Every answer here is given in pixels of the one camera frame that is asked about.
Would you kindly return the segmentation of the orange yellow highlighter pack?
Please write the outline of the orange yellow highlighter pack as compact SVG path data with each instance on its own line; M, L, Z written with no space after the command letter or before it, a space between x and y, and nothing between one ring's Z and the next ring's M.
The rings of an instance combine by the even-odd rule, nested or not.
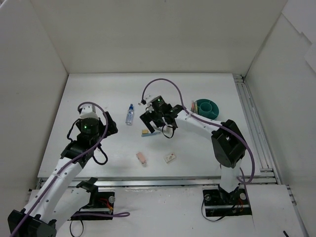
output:
M198 114L198 102L192 101L191 111L195 114Z

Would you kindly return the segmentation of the blue green ruler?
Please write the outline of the blue green ruler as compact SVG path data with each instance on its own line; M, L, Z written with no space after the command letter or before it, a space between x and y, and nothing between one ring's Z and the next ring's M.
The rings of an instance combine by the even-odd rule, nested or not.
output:
M161 134L160 131L156 131L156 132L153 132L153 133L142 133L141 137L149 137L149 136L154 136L154 135L159 135L159 134Z

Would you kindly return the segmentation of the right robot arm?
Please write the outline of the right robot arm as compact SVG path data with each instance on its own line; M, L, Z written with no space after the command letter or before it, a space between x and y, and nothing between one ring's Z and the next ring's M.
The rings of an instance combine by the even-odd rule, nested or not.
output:
M215 158L221 166L218 197L223 203L232 202L237 196L238 171L246 152L245 145L236 137L238 135L243 138L236 123L230 119L226 122L208 119L204 123L201 121L201 116L188 113L182 105L173 107L166 103L161 96L152 98L148 102L143 99L141 104L147 107L140 119L150 132L154 131L151 125L153 122L156 127L167 126L173 131L180 128L211 142Z

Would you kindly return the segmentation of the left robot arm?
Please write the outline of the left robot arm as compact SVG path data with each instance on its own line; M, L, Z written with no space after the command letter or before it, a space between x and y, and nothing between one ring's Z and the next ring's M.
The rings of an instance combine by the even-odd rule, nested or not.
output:
M66 191L94 157L94 151L101 147L101 141L118 132L110 114L102 114L105 123L95 112L81 115L75 121L80 133L76 140L66 146L49 179L22 210L13 210L8 216L12 237L54 237L82 207L93 207L98 203L97 178L81 181L70 195Z

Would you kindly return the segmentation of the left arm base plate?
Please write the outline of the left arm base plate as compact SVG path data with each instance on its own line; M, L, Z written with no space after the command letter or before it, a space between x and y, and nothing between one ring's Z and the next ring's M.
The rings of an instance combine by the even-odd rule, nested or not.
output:
M82 213L80 216L71 217L71 221L101 221L112 220L113 217L94 216L94 214L112 215L114 211L115 192L114 191L101 191L94 199L93 205L86 205L82 207L76 214Z

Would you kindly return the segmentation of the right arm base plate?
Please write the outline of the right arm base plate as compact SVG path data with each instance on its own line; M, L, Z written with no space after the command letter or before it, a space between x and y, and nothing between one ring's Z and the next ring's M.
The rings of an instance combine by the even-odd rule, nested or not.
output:
M202 214L206 219L217 222L225 217L251 216L252 209L244 187L239 187L232 196L223 199L218 189L202 190Z

